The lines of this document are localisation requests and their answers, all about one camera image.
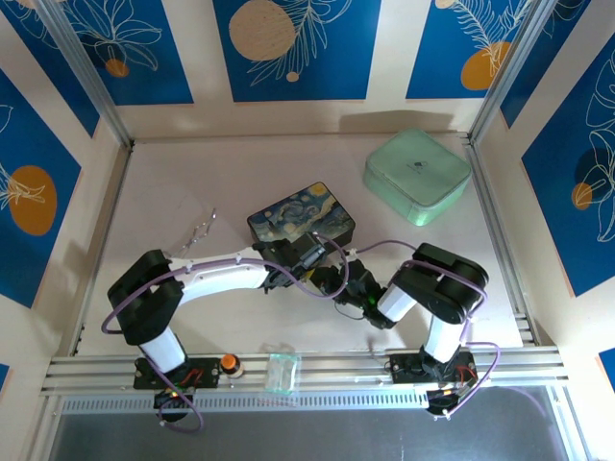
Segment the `floral wall art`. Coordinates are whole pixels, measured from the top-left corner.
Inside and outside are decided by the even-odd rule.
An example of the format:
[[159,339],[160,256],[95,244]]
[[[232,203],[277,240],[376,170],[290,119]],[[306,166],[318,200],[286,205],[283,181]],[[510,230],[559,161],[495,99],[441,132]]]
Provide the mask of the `floral wall art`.
[[32,307],[80,171],[0,71],[0,295]]
[[[193,102],[160,0],[65,0],[59,6],[118,106]],[[25,0],[0,0],[0,9],[92,134],[97,114],[31,7]]]
[[615,36],[523,164],[575,295],[615,276]]
[[365,99],[380,0],[213,0],[235,102]]
[[481,98],[532,0],[433,0],[407,99]]
[[590,2],[558,0],[555,4],[542,34],[538,36],[519,75],[502,101],[502,115],[508,127],[512,127]]

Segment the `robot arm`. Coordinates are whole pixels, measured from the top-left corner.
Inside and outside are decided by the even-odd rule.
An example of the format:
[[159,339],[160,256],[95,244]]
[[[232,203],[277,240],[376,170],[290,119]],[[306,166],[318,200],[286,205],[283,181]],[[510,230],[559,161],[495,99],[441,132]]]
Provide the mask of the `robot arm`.
[[455,367],[451,363],[458,355],[464,324],[488,282],[486,272],[477,263],[423,244],[389,285],[381,287],[360,260],[348,264],[346,278],[344,268],[320,266],[326,256],[325,245],[309,233],[293,243],[258,243],[233,255],[200,260],[167,260],[160,250],[155,250],[146,253],[113,285],[109,299],[116,308],[142,285],[176,273],[154,284],[117,314],[126,342],[140,347],[164,374],[171,374],[187,361],[169,327],[177,307],[222,291],[263,288],[267,292],[293,283],[283,272],[265,267],[265,261],[286,268],[295,279],[313,270],[310,280],[324,295],[339,292],[333,298],[337,303],[361,308],[364,317],[380,329],[393,328],[412,307],[421,304],[433,317],[420,353],[411,357],[411,363],[403,364],[405,370],[412,371],[408,382],[426,382],[425,376],[430,382],[454,380],[451,370],[454,373]]
[[295,279],[300,279],[326,257],[325,246],[310,233],[292,244],[286,239],[261,242],[232,255],[198,260],[169,260],[162,251],[154,250],[143,255],[111,287],[108,297],[116,308],[141,286],[165,274],[178,273],[153,284],[117,314],[126,342],[140,347],[167,374],[187,360],[184,349],[169,327],[171,317],[180,305],[228,290],[263,288],[266,293],[277,286],[290,286],[291,279],[283,272],[267,267],[264,262],[282,266]]

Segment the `small bottle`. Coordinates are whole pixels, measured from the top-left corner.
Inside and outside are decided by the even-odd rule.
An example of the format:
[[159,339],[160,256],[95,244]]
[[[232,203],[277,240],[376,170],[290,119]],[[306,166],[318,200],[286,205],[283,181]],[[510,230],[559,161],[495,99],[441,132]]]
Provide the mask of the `small bottle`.
[[220,368],[222,372],[230,378],[237,378],[243,375],[245,371],[239,357],[233,353],[227,353],[220,360]]

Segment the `white wall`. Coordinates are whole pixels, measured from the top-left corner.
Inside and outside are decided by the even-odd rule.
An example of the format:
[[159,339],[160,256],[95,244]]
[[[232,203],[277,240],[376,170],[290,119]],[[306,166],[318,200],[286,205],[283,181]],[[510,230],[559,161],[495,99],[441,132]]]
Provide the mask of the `white wall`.
[[477,99],[407,101],[431,0],[382,0],[365,101],[235,104],[211,0],[163,0],[193,105],[130,106],[120,113],[136,139],[205,135],[467,131]]
[[0,67],[82,166],[34,307],[0,296],[0,363],[12,368],[0,400],[0,456],[13,460],[22,451],[49,359],[87,274],[86,254],[118,144],[104,123],[93,139],[87,135],[2,14],[0,43]]
[[512,129],[498,114],[480,144],[532,314],[559,346],[585,437],[605,460],[615,459],[615,393],[596,357],[615,347],[615,279],[572,296],[521,157],[614,33],[612,0],[593,0]]

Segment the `wire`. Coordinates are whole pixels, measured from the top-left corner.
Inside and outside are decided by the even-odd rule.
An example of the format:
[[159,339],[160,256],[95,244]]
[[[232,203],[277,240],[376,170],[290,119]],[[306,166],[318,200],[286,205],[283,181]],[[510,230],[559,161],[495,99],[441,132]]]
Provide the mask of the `wire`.
[[156,375],[158,375],[158,377],[162,380],[162,382],[166,384],[166,386],[169,389],[173,390],[178,395],[178,397],[184,401],[186,405],[188,405],[188,407],[194,412],[196,417],[199,419],[198,427],[180,427],[178,425],[170,425],[162,418],[162,409],[164,408],[164,404],[163,404],[160,406],[158,410],[158,419],[160,420],[160,425],[162,425],[163,427],[168,427],[169,429],[175,432],[182,432],[184,434],[193,434],[193,433],[200,432],[201,430],[203,430],[203,428],[205,427],[205,422],[203,421],[203,416],[201,416],[201,413],[199,413],[199,410],[196,408],[196,406],[194,406],[194,403],[192,403],[190,399],[185,396],[184,392],[182,392],[175,384],[171,382],[171,380],[168,377],[164,375],[164,373],[160,370],[160,368],[158,368],[158,365],[154,363],[154,360],[152,360],[147,355],[145,355],[145,358],[150,364],[150,367],[152,367],[152,370],[154,370],[154,373],[156,373]]
[[477,374],[470,367],[466,367],[465,365],[458,365],[457,369],[458,370],[467,370],[468,372],[470,372],[470,375],[472,375],[473,378],[477,377]]
[[344,312],[339,310],[338,306],[339,304],[337,304],[336,302],[333,302],[333,307],[335,307],[335,310],[337,311],[337,313],[343,315],[344,317],[348,317],[351,320],[363,320],[365,318],[364,314],[361,315],[360,317],[353,317],[352,315],[345,314]]
[[385,243],[395,243],[397,245],[402,245],[416,252],[416,247],[414,245],[410,245],[409,243],[403,242],[402,240],[383,240],[382,242],[375,243],[374,245],[370,245],[369,247],[363,248],[362,250],[357,250],[357,254],[359,255],[361,253],[369,252],[370,250],[373,250],[380,245],[384,245]]
[[481,342],[476,342],[476,343],[466,343],[466,346],[470,346],[471,348],[480,348],[480,347],[490,347],[493,348],[496,352],[496,356],[493,359],[493,363],[489,366],[489,368],[487,369],[487,371],[485,372],[485,374],[483,375],[483,377],[481,379],[479,379],[479,382],[477,382],[476,386],[474,386],[470,392],[468,392],[468,395],[465,397],[465,399],[463,399],[462,401],[459,402],[459,404],[453,408],[451,411],[449,411],[446,415],[442,415],[442,416],[436,416],[436,419],[441,419],[441,418],[451,418],[457,411],[459,411],[459,409],[465,405],[476,393],[477,391],[480,389],[480,387],[484,384],[484,382],[489,379],[489,377],[491,376],[491,372],[493,372],[493,370],[498,366],[498,363],[500,363],[500,357],[502,356],[502,351],[500,350],[500,346],[498,346],[496,343],[491,343],[488,341],[481,341]]
[[132,303],[136,298],[138,298],[143,293],[145,293],[147,290],[149,290],[152,286],[157,285],[160,282],[166,279],[170,279],[172,277],[180,276],[183,274],[189,274],[194,271],[212,269],[215,267],[233,267],[233,266],[250,265],[250,264],[272,267],[282,272],[290,281],[292,281],[295,285],[297,285],[297,288],[299,288],[301,291],[306,293],[308,296],[311,296],[312,298],[316,298],[318,300],[332,300],[333,298],[339,296],[346,289],[346,284],[348,283],[348,277],[350,275],[350,269],[348,267],[348,259],[346,258],[346,255],[344,254],[344,251],[341,249],[341,247],[337,245],[337,243],[335,243],[332,239],[328,238],[325,235],[321,235],[317,232],[314,232],[313,234],[317,238],[321,238],[325,240],[326,242],[330,243],[340,254],[342,258],[342,262],[344,263],[344,279],[342,281],[342,284],[339,286],[337,290],[335,290],[330,295],[317,295],[316,293],[311,292],[310,290],[306,288],[306,286],[303,283],[301,283],[290,272],[288,272],[287,269],[285,269],[280,264],[277,264],[275,262],[264,261],[262,259],[253,259],[249,257],[242,258],[240,260],[229,258],[229,259],[220,259],[217,261],[206,261],[206,262],[200,262],[200,263],[194,264],[191,267],[184,266],[184,267],[180,267],[179,269],[169,271],[167,273],[162,274],[161,276],[156,277],[155,279],[148,281],[144,285],[141,285],[133,293],[127,296],[126,299],[124,299],[124,301],[118,304],[117,307],[111,312],[111,314],[107,316],[107,318],[103,322],[103,325],[101,325],[101,330],[103,331],[103,333],[106,333],[106,334],[122,334],[121,329],[109,329],[108,328],[109,323],[115,317],[117,317],[120,314],[120,312],[122,312],[122,310],[124,310],[130,303]]

